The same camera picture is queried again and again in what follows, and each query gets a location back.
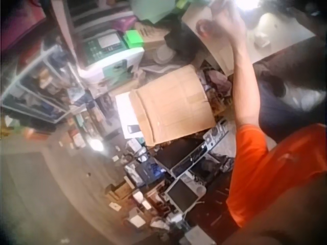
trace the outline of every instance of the pink object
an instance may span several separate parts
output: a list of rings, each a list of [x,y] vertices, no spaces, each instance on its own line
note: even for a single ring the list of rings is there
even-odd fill
[[[112,21],[111,27],[117,31],[126,32],[127,30],[131,29],[134,26],[136,21],[137,18],[135,16],[121,18]]]
[[[221,93],[229,93],[231,90],[231,82],[224,74],[216,70],[208,71],[208,75],[213,83],[217,85],[217,90]]]

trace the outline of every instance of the orange shirt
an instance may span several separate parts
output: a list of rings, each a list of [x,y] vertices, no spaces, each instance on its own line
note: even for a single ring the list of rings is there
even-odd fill
[[[327,171],[323,125],[299,130],[270,152],[262,130],[244,125],[237,131],[236,146],[227,205],[240,227],[284,191]]]

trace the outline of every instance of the hand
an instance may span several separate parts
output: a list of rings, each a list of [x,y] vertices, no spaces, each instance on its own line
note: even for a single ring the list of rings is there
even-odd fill
[[[216,0],[211,6],[213,20],[229,38],[232,45],[239,45],[246,40],[246,26],[233,0]]]

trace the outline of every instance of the table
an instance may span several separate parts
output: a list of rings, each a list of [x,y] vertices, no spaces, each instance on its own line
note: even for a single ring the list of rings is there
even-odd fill
[[[191,4],[182,17],[182,21],[200,38],[224,73],[227,76],[233,74],[234,61],[229,41],[226,37],[200,37],[196,32],[196,23],[200,19],[212,19],[209,7]],[[265,48],[256,47],[254,44],[254,35],[257,32],[266,34],[270,40],[270,45]],[[251,62],[256,63],[313,36],[315,35],[301,26],[295,18],[265,13],[261,16],[257,26],[247,32],[247,47]]]

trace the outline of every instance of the white paper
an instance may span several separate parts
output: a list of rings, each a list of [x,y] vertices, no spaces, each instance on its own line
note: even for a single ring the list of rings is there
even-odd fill
[[[140,216],[134,216],[129,220],[133,225],[135,225],[137,228],[141,227],[145,224],[145,220],[142,219]]]
[[[144,200],[142,202],[142,205],[145,207],[146,210],[150,210],[152,208],[150,203],[147,200]]]
[[[117,211],[117,212],[122,208],[119,204],[113,203],[113,202],[111,202],[109,204],[109,207],[112,208],[113,210]]]
[[[112,160],[113,160],[114,162],[117,162],[117,161],[119,160],[119,157],[118,157],[118,156],[114,156],[114,157],[112,158]]]
[[[136,133],[129,133],[128,131],[129,125],[138,125],[134,109],[129,99],[129,93],[130,92],[122,93],[115,97],[125,139],[143,137],[143,133],[141,131]]]
[[[101,48],[105,48],[105,47],[120,43],[120,40],[119,40],[119,37],[117,36],[117,34],[113,33],[113,34],[109,34],[107,36],[98,38],[98,42],[99,42]]]

